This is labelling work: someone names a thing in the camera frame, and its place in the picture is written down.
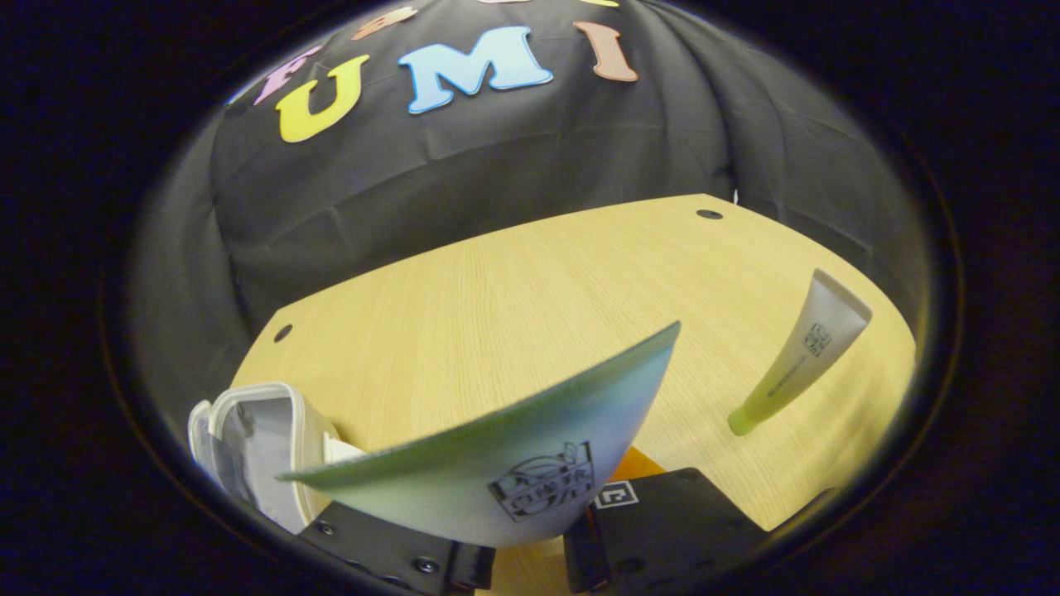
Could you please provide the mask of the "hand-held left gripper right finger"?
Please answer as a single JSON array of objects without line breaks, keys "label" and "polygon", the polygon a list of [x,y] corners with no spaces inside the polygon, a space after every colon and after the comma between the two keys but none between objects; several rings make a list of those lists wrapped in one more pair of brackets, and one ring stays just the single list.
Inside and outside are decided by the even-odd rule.
[{"label": "hand-held left gripper right finger", "polygon": [[766,531],[693,467],[666,471],[638,449],[563,534],[575,594],[700,594]]}]

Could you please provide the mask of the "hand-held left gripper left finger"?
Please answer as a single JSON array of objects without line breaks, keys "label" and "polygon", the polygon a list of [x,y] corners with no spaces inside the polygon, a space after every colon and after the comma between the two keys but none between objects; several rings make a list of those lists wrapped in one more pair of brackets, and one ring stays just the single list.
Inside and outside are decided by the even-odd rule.
[{"label": "hand-held left gripper left finger", "polygon": [[413,531],[336,502],[299,537],[350,569],[416,594],[473,594],[492,588],[493,548]]}]

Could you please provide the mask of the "wide green white tube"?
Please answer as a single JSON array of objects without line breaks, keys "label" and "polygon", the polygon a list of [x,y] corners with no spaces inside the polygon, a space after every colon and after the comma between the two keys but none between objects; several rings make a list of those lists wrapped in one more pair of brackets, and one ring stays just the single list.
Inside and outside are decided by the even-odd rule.
[{"label": "wide green white tube", "polygon": [[556,538],[624,459],[658,397],[681,329],[667,325],[537,395],[450,430],[280,473],[277,480],[473,546]]}]

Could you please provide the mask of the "white suitcase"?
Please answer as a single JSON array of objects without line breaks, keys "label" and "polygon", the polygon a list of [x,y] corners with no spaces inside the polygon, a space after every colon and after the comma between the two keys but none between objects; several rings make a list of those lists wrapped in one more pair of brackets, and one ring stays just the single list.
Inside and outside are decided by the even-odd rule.
[{"label": "white suitcase", "polygon": [[190,455],[230,497],[298,534],[325,511],[325,495],[280,475],[364,455],[286,382],[258,382],[201,401],[188,416]]}]

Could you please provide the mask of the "slim white green tube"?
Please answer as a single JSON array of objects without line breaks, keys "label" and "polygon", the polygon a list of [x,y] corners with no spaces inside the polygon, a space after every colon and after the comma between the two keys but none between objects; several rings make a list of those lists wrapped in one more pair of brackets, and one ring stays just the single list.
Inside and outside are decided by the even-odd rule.
[{"label": "slim white green tube", "polygon": [[746,436],[824,376],[872,320],[872,310],[829,271],[814,269],[795,325],[768,370],[728,415],[735,436]]}]

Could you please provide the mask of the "black backdrop cloth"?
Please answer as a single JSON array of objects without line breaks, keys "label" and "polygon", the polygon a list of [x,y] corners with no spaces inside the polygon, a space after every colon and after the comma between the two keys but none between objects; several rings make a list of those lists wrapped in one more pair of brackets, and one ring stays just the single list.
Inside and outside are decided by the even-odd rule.
[{"label": "black backdrop cloth", "polygon": [[124,322],[181,436],[277,309],[576,210],[711,194],[855,265],[913,329],[928,302],[908,170],[824,80],[688,8],[398,0],[266,65],[205,113],[137,222]]}]

